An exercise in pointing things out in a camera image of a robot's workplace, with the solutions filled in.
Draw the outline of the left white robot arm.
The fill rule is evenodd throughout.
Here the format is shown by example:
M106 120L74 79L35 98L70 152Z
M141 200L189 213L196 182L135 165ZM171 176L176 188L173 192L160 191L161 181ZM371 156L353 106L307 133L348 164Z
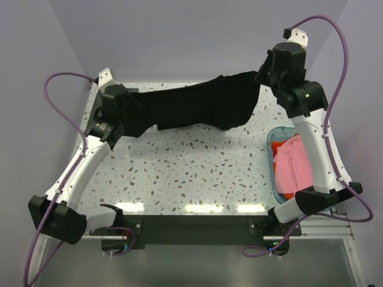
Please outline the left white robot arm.
M122 84L98 91L82 135L83 143L54 185L28 203L37 232L74 245L88 231L104 228L110 234L118 234L123 230L123 211L116 206L102 203L86 215L77 209L96 169L124 135L136 91Z

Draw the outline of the black t shirt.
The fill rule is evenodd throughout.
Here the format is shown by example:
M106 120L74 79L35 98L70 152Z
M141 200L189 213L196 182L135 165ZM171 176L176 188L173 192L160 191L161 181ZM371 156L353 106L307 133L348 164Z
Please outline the black t shirt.
M152 126L166 130L205 124L223 131L243 126L258 102L256 75L256 71L220 75L193 86L132 93L124 134L138 138Z

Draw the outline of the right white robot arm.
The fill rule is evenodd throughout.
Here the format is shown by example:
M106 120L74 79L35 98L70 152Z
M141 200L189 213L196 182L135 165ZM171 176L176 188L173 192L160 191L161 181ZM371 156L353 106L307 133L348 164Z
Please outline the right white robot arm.
M268 50L255 81L271 89L278 105L292 121L308 156L313 183L298 191L293 199L269 211L267 229L279 235L288 222L304 215L310 216L361 194L361 183L354 182L346 170L337 174L333 163L342 167L336 148L327 152L326 140L333 144L329 124L324 122L329 106L321 84L305 78L306 51L297 43L282 42Z

